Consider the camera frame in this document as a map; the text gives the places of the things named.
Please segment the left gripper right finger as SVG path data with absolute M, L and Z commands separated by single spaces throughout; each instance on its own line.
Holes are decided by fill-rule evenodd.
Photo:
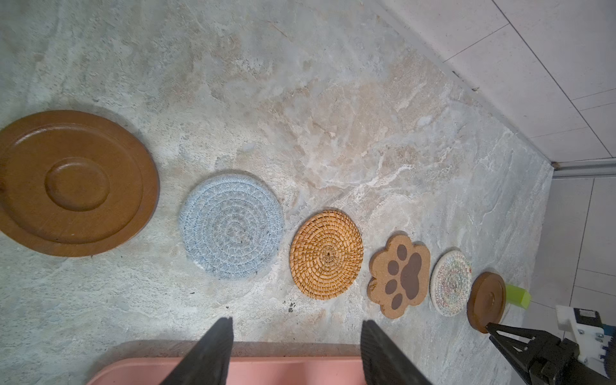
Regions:
M 363 321 L 360 353 L 368 385 L 431 384 L 373 320 Z

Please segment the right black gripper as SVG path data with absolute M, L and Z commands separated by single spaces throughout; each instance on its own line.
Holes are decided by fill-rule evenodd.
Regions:
M 578 361 L 578 345 L 535 330 L 490 322 L 490 341 L 527 384 L 611 384 L 611 380 Z

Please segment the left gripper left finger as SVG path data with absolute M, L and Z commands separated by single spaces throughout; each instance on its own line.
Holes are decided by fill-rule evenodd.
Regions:
M 160 385 L 226 384 L 233 344 L 233 319 L 218 319 Z

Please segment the dark wooden coaster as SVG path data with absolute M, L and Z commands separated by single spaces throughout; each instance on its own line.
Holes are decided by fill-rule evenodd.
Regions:
M 502 276 L 486 271 L 473 282 L 467 303 L 470 326 L 487 334 L 489 323 L 499 324 L 506 305 L 506 285 Z
M 1 231 L 60 257 L 104 253 L 135 237 L 160 195 L 146 147 L 86 112 L 23 117 L 1 131 Z

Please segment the cork paw coaster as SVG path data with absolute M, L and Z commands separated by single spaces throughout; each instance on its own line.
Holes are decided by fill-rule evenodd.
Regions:
M 430 266 L 428 247 L 405 233 L 394 234 L 370 260 L 367 296 L 385 317 L 397 319 L 427 297 Z

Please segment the white multicolour woven coaster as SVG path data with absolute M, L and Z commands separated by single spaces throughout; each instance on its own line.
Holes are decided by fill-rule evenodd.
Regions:
M 451 250 L 439 258 L 430 281 L 431 301 L 444 317 L 453 317 L 465 309 L 472 287 L 472 269 L 460 250 Z

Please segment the rattan woven coaster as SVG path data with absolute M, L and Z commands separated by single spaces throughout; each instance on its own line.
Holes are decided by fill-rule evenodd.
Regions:
M 308 218 L 290 246 L 290 272 L 309 298 L 326 301 L 346 292 L 364 261 L 361 233 L 341 210 L 323 210 Z

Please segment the blue woven coaster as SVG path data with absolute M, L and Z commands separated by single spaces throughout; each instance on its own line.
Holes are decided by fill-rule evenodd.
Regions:
M 210 176 L 189 193 L 179 213 L 187 258 L 218 279 L 259 274 L 278 254 L 282 206 L 268 185 L 249 173 Z

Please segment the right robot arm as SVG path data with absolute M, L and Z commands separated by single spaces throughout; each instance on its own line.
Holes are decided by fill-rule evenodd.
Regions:
M 526 384 L 614 384 L 615 327 L 598 311 L 557 306 L 556 312 L 570 338 L 491 322 L 489 339 Z

